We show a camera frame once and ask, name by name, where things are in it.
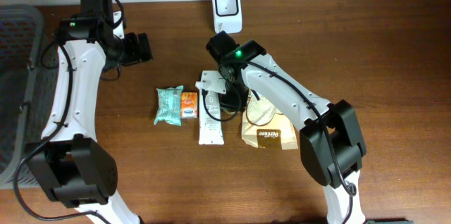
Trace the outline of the orange tissue pack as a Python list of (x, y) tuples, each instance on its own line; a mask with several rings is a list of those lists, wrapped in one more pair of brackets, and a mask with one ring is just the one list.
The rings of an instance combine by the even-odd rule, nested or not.
[(180, 95), (180, 117), (198, 117), (198, 95), (196, 92), (182, 92)]

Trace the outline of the teal snack packet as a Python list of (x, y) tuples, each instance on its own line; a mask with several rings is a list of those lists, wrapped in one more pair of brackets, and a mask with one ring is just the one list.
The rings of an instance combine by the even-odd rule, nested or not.
[(181, 94), (183, 86), (169, 87), (166, 89), (157, 88), (158, 110), (154, 119), (156, 125), (160, 121), (164, 121), (170, 125), (181, 126)]

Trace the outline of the brown grain bag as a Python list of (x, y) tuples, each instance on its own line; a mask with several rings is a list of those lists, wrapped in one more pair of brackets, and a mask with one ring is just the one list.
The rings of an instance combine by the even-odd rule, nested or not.
[(298, 149), (297, 135), (290, 120), (268, 99), (250, 92), (242, 115), (242, 140), (255, 148)]

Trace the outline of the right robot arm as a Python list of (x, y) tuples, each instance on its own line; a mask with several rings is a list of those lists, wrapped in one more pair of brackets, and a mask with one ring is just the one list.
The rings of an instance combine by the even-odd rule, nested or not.
[(239, 45), (221, 31), (206, 50), (218, 66), (220, 106), (243, 111), (249, 91), (268, 99), (299, 131), (301, 161), (323, 188), (328, 223), (365, 223), (359, 176), (366, 145), (354, 108), (345, 100), (333, 104), (303, 87), (254, 40)]

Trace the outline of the white cream tube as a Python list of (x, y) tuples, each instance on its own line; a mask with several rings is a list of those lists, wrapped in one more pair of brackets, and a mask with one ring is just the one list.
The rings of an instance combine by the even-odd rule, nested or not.
[(200, 145), (224, 145), (221, 122), (209, 116), (220, 119), (221, 112), (218, 94), (208, 92), (203, 95), (204, 90), (199, 91), (199, 144)]

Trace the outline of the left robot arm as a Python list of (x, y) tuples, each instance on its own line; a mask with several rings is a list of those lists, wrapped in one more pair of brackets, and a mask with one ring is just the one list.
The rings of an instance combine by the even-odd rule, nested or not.
[(93, 223), (141, 223), (121, 198), (114, 158), (97, 142), (95, 108), (101, 74), (150, 61), (145, 33), (125, 33), (119, 0), (80, 0), (81, 11), (54, 33), (58, 78), (42, 139), (26, 146), (27, 166), (47, 198)]

